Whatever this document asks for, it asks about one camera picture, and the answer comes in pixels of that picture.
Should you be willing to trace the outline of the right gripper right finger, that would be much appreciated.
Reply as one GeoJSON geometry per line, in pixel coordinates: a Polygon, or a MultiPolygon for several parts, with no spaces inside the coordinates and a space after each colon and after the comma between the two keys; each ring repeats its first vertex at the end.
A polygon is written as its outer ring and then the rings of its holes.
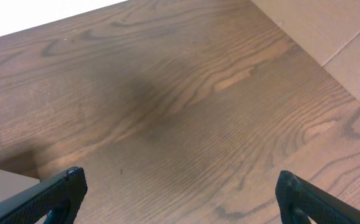
{"type": "Polygon", "coordinates": [[[275,196],[283,224],[360,224],[360,210],[283,170],[275,196]]]}

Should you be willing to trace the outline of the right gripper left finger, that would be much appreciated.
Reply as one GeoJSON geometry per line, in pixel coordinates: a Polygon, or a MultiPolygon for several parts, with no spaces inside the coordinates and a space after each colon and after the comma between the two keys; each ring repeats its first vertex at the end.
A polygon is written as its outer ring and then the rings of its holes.
{"type": "Polygon", "coordinates": [[[87,193],[84,169],[71,167],[0,202],[0,224],[73,224],[87,193]]]}

